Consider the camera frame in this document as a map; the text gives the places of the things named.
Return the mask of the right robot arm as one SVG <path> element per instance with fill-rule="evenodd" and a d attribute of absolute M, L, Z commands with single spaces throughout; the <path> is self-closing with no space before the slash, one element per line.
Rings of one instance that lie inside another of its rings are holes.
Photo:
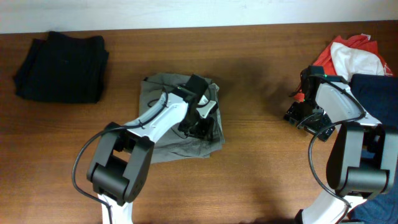
<path fill-rule="evenodd" d="M 294 223 L 345 223 L 345 216 L 358 205 L 388 193 L 397 168 L 397 126 L 376 117 L 387 111 L 397 78 L 355 73 L 352 78 L 327 75 L 311 65 L 300 74 L 302 93 L 284 115 L 290 124 L 312 134 L 308 146 L 310 170 L 322 188 L 315 201 L 298 211 Z M 313 165 L 317 139 L 325 142 L 338 134 L 326 163 L 326 183 Z"/>

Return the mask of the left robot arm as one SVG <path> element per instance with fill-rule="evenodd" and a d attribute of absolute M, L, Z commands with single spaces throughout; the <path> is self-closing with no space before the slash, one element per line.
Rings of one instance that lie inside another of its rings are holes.
<path fill-rule="evenodd" d="M 124 125 L 109 123 L 96 135 L 99 143 L 86 178 L 102 205 L 103 223 L 132 223 L 132 203 L 142 190 L 156 142 L 173 126 L 186 137 L 210 141 L 217 103 L 208 82 L 192 75 L 182 85 L 164 89 L 155 105 Z"/>

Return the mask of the grey shorts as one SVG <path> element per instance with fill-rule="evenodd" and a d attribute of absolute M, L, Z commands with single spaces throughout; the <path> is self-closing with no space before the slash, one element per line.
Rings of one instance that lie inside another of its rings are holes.
<path fill-rule="evenodd" d="M 189 80 L 188 75 L 176 73 L 158 73 L 145 77 L 141 81 L 141 93 L 139 97 L 139 114 L 146 112 L 154 105 L 162 92 L 162 86 L 170 88 L 172 85 L 183 85 Z M 213 139 L 206 141 L 187 137 L 179 131 L 176 124 L 168 130 L 155 144 L 151 163 L 170 162 L 180 159 L 209 158 L 214 151 L 222 149 L 225 143 L 220 109 L 210 113 L 214 119 Z"/>

